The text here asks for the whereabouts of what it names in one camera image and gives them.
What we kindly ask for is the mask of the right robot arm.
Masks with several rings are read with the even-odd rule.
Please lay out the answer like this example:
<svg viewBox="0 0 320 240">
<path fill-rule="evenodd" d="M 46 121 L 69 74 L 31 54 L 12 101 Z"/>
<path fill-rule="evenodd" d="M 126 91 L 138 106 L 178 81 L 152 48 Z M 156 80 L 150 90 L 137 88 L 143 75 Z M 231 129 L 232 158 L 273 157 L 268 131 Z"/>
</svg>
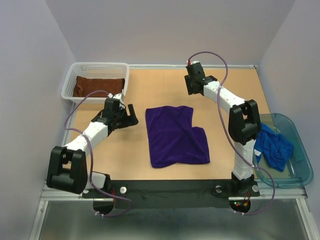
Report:
<svg viewBox="0 0 320 240">
<path fill-rule="evenodd" d="M 201 94 L 217 103 L 221 121 L 221 110 L 228 113 L 228 125 L 222 127 L 235 151 L 230 190 L 233 195 L 242 195 L 254 183 L 254 145 L 262 129 L 258 104 L 253 99 L 245 100 L 233 94 L 215 77 L 205 76 L 199 61 L 189 61 L 186 69 L 184 79 L 188 94 Z"/>
</svg>

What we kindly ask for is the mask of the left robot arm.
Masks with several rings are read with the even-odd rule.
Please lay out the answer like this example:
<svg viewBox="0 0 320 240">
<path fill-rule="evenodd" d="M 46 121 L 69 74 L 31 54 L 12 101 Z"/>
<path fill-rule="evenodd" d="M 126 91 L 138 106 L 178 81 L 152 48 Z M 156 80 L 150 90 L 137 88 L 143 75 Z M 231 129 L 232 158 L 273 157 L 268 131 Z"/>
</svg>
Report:
<svg viewBox="0 0 320 240">
<path fill-rule="evenodd" d="M 110 176 L 87 169 L 87 157 L 93 162 L 93 149 L 117 129 L 139 123 L 134 106 L 120 99 L 106 98 L 103 109 L 90 121 L 84 131 L 69 128 L 79 135 L 64 146 L 55 146 L 50 153 L 46 185 L 74 194 L 94 189 L 100 197 L 111 193 Z"/>
</svg>

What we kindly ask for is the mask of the brown towel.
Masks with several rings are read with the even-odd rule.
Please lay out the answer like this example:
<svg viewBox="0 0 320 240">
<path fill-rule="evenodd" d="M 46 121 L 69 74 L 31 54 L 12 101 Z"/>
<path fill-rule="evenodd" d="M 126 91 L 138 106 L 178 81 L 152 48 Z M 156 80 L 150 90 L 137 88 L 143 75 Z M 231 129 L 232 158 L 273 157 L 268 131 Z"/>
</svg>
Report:
<svg viewBox="0 0 320 240">
<path fill-rule="evenodd" d="M 73 89 L 73 96 L 84 98 L 95 91 L 105 91 L 109 94 L 116 95 L 122 92 L 124 85 L 124 78 L 102 79 L 78 76 Z"/>
</svg>

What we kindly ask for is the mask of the purple towel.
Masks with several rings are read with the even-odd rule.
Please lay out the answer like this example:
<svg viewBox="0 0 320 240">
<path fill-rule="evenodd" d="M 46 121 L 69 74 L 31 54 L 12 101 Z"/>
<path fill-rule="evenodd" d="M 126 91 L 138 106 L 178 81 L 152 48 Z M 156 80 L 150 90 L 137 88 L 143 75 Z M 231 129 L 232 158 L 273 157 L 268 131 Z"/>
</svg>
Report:
<svg viewBox="0 0 320 240">
<path fill-rule="evenodd" d="M 193 126 L 193 113 L 194 109 L 185 105 L 146 109 L 149 157 L 153 168 L 210 163 L 205 130 Z"/>
</svg>

